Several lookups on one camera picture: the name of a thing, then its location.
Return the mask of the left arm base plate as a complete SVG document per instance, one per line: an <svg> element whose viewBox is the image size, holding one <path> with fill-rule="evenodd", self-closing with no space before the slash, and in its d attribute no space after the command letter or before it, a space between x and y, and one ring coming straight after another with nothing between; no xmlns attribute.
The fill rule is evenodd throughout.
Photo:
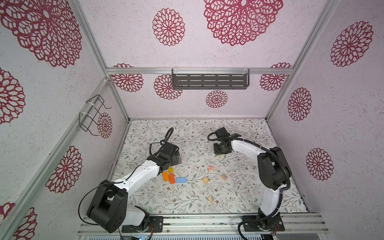
<svg viewBox="0 0 384 240"><path fill-rule="evenodd" d="M122 233L161 233L163 231L164 217L145 217L138 226L123 225Z"/></svg>

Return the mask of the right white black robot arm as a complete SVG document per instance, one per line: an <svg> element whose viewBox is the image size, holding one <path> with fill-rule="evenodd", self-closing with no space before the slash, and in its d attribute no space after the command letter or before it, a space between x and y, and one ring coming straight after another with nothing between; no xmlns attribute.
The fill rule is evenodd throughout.
<svg viewBox="0 0 384 240"><path fill-rule="evenodd" d="M266 148L239 134L229 134L220 128L207 137L214 142L214 153L225 155L239 152L258 164L259 178L265 186L262 204L258 211L258 221L268 221L278 215L283 193L291 188L292 171L279 147Z"/></svg>

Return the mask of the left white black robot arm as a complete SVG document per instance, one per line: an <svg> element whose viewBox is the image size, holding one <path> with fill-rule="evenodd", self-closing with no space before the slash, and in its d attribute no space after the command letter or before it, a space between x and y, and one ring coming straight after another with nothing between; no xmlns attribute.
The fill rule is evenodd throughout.
<svg viewBox="0 0 384 240"><path fill-rule="evenodd" d="M158 152L151 154L127 176L112 182L104 180L95 187L87 217L108 233L115 232L121 226L132 226L140 232L148 230L151 228L150 214L138 206L129 208L129 195L169 167L181 163L179 147L163 143Z"/></svg>

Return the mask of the light blue rectangular block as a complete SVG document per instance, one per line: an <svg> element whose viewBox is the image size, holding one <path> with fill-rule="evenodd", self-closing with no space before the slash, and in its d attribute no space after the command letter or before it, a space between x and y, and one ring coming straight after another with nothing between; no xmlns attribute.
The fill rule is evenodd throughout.
<svg viewBox="0 0 384 240"><path fill-rule="evenodd" d="M185 178L185 177L176 178L176 183L177 184L187 183L187 178Z"/></svg>

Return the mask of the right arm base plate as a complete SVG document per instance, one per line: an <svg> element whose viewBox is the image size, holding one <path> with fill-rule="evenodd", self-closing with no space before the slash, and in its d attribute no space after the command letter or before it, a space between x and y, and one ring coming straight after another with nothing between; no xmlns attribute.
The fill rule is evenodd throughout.
<svg viewBox="0 0 384 240"><path fill-rule="evenodd" d="M278 232L285 230L280 214L260 221L261 218L260 216L243 216L243 222L251 221L243 225L245 232Z"/></svg>

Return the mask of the red rectangular block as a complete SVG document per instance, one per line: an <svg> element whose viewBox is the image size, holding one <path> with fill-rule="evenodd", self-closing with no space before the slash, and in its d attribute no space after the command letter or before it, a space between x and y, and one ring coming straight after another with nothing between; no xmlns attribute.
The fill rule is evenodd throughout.
<svg viewBox="0 0 384 240"><path fill-rule="evenodd" d="M176 183L175 175L174 173L169 174L170 184L173 185Z"/></svg>

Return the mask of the orange rectangular block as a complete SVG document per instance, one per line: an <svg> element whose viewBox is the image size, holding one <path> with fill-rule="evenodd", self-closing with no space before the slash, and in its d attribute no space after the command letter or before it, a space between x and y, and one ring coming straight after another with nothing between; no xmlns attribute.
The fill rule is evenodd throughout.
<svg viewBox="0 0 384 240"><path fill-rule="evenodd" d="M170 180L169 175L168 175L167 172L163 172L162 175L163 175L163 178L164 178L165 182L168 182Z"/></svg>

